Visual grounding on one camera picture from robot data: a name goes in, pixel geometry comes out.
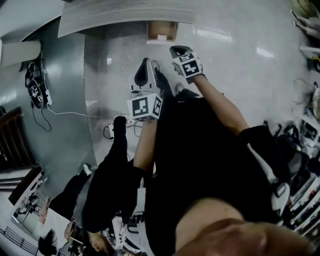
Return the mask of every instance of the black shirt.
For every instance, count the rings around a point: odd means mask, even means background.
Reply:
[[[175,230],[199,199],[218,198],[238,209],[247,221],[278,221],[271,206],[271,186],[247,144],[263,157],[275,175],[288,172],[265,126],[237,137],[221,124],[205,99],[165,102],[158,121],[155,164],[157,176],[146,181],[145,225],[155,255],[175,252]],[[131,168],[128,201],[137,200],[143,171]],[[122,209],[130,215],[134,206]]]

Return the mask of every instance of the white cable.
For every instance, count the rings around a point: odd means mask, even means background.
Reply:
[[[46,104],[46,107],[48,108],[48,110],[50,110],[52,113],[56,114],[56,115],[64,115],[64,114],[76,114],[76,115],[80,115],[80,116],[85,116],[85,117],[88,117],[88,118],[99,118],[101,119],[100,116],[90,116],[90,115],[87,115],[87,114],[81,114],[81,113],[76,113],[76,112],[62,112],[62,113],[56,113],[54,112],[53,110],[51,110],[49,108],[49,103],[47,102]]]

